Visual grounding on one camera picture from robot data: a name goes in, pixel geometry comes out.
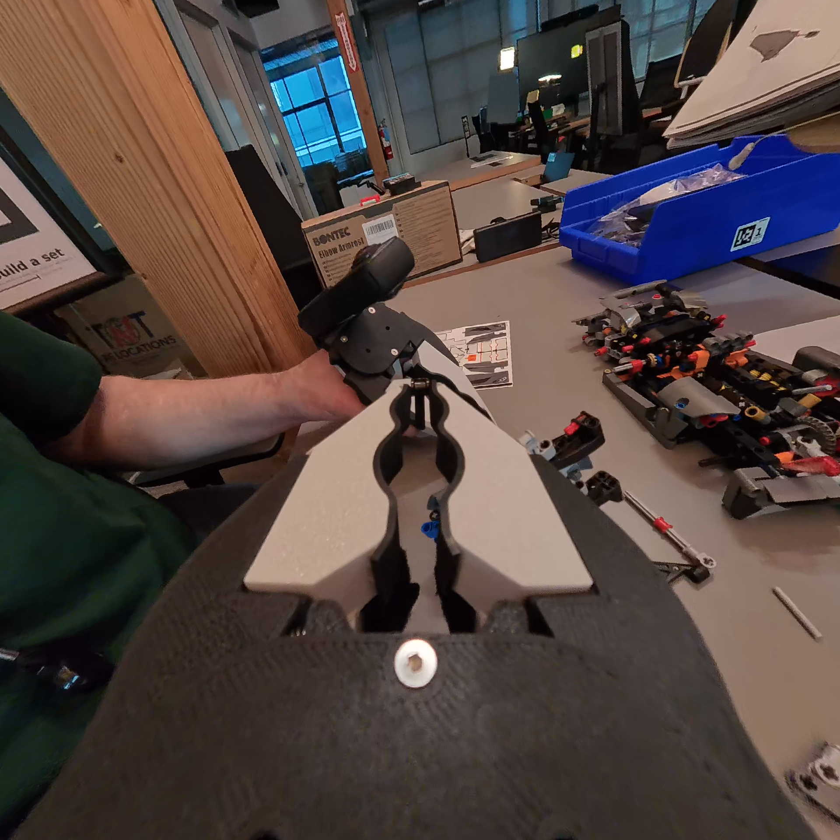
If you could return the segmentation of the wooden cabinet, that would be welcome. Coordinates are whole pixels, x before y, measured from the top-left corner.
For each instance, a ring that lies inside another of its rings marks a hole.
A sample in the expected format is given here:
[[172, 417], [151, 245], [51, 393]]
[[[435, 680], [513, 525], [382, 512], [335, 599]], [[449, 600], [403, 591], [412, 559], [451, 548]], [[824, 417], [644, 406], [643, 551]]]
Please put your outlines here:
[[208, 374], [314, 352], [153, 1], [3, 1], [2, 88]]

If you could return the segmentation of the person's left forearm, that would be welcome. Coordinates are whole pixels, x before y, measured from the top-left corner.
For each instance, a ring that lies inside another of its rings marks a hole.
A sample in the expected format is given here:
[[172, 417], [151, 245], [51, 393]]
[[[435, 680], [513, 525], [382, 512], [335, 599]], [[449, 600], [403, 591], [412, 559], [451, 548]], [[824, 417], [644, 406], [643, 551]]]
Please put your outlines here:
[[79, 424], [40, 452], [75, 467], [172, 467], [315, 422], [305, 408], [288, 373], [206, 381], [105, 377]]

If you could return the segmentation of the printed cardboard box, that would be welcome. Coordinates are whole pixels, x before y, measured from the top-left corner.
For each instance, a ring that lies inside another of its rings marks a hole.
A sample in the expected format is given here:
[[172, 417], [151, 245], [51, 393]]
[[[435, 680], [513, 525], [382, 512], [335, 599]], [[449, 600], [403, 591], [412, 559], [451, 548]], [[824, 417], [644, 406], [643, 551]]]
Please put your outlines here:
[[206, 377], [138, 275], [58, 307], [55, 315], [109, 374], [145, 378], [184, 370], [187, 377]]

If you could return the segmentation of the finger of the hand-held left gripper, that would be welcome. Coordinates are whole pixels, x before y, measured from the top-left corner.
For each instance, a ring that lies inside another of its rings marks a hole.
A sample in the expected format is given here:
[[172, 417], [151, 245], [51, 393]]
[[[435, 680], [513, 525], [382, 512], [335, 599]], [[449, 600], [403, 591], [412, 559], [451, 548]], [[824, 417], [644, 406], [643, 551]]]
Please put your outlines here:
[[413, 356], [413, 375], [446, 384], [451, 391], [458, 393], [465, 401], [483, 413], [491, 422], [492, 414], [477, 388], [467, 378], [464, 368], [447, 350], [446, 344], [433, 337], [425, 339]]

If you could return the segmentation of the grey orange-striped lego panel assembly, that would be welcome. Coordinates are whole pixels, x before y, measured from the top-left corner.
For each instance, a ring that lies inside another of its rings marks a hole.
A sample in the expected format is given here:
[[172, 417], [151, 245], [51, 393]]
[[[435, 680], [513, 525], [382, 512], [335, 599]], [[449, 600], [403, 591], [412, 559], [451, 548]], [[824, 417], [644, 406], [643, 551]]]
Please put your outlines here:
[[584, 479], [584, 472], [594, 467], [591, 455], [606, 443], [602, 422], [593, 414], [581, 412], [554, 439], [538, 437], [527, 431], [519, 443], [531, 455], [547, 461], [598, 507], [607, 502], [625, 501], [620, 480], [611, 473], [600, 470], [587, 480]]

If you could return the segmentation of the short light grey lego axle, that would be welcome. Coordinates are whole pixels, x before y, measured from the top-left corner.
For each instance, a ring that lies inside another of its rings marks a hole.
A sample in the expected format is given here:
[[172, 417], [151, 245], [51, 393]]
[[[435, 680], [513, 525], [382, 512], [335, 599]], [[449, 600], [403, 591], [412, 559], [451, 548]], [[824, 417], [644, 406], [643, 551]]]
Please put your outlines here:
[[808, 615], [804, 614], [804, 612], [795, 604], [795, 601], [782, 590], [782, 587], [775, 586], [772, 588], [772, 592], [811, 639], [815, 641], [821, 641], [824, 639], [824, 633], [808, 618]]

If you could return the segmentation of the person's green shirt torso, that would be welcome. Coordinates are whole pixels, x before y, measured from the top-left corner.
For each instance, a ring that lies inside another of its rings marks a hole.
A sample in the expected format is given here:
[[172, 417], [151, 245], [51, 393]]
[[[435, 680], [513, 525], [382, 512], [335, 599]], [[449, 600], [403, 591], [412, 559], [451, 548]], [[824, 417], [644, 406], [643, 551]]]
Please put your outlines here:
[[157, 499], [44, 448], [96, 403], [100, 364], [2, 313], [2, 648], [117, 664], [195, 550]]

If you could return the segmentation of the light grey axle connector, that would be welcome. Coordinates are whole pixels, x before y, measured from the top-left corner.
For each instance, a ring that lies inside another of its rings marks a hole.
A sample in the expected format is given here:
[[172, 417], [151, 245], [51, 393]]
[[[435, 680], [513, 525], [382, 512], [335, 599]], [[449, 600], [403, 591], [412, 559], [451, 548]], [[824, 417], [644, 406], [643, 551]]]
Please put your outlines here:
[[824, 742], [812, 760], [786, 772], [790, 790], [825, 817], [839, 823], [839, 746]]

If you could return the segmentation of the person's left hand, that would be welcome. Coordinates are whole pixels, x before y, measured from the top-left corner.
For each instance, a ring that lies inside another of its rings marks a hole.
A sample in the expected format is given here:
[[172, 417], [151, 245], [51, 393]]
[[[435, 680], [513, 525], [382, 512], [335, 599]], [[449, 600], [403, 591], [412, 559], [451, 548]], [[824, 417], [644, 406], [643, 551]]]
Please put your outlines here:
[[364, 410], [360, 397], [331, 364], [326, 350], [317, 351], [283, 375], [287, 408], [300, 423], [344, 422]]

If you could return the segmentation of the large lego car model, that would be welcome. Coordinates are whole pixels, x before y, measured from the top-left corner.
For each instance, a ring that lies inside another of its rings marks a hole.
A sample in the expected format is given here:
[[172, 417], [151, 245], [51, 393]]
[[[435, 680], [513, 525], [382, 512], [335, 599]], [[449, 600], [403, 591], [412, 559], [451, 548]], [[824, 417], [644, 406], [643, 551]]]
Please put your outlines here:
[[665, 448], [700, 441], [724, 467], [728, 515], [839, 506], [839, 355], [820, 346], [785, 363], [751, 332], [723, 332], [696, 292], [665, 281], [602, 298], [575, 320], [606, 363], [603, 383]]

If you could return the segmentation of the grey axle black panel assembly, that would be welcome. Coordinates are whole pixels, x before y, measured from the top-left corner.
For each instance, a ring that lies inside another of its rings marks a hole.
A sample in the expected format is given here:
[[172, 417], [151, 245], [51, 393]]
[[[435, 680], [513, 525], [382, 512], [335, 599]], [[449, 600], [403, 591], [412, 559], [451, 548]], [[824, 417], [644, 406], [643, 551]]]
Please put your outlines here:
[[695, 586], [701, 586], [709, 579], [717, 568], [717, 561], [706, 552], [697, 550], [693, 544], [686, 541], [674, 526], [667, 523], [662, 516], [649, 510], [640, 499], [638, 499], [629, 490], [624, 490], [625, 502], [634, 508], [638, 515], [643, 516], [651, 526], [657, 530], [671, 546], [678, 550], [682, 560], [678, 561], [655, 561], [655, 566], [666, 574], [669, 583], [675, 583], [679, 579], [688, 579]]

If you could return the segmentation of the framed wall picture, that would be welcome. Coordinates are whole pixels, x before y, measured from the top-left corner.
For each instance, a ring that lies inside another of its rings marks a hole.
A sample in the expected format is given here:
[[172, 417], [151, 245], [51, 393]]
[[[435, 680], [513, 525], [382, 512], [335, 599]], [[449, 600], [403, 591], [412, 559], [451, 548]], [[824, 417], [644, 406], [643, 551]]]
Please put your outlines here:
[[61, 304], [119, 267], [2, 129], [2, 310]]

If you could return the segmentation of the lego sticker sheet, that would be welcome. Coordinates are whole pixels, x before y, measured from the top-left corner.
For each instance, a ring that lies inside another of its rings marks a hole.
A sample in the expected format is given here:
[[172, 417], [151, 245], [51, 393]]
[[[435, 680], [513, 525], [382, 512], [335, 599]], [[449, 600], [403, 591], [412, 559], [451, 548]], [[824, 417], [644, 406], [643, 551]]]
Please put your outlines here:
[[437, 337], [478, 391], [514, 384], [510, 321], [438, 330]]

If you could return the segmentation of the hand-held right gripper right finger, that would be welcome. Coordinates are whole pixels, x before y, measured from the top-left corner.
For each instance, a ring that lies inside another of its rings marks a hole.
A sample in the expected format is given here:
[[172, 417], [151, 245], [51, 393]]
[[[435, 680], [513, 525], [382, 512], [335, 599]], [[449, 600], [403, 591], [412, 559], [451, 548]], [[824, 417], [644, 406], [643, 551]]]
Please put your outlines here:
[[427, 400], [447, 483], [438, 497], [435, 586], [449, 632], [475, 632], [502, 603], [593, 591], [550, 493], [563, 477], [447, 384], [431, 383]]

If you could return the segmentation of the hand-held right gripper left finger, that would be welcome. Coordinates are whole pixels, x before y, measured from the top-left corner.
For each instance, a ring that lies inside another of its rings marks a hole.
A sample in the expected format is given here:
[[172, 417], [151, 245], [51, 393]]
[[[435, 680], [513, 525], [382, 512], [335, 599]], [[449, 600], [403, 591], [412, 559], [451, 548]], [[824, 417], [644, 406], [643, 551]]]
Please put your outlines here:
[[246, 588], [335, 601], [367, 632], [402, 632], [420, 593], [391, 489], [404, 466], [409, 381], [314, 446], [246, 574]]

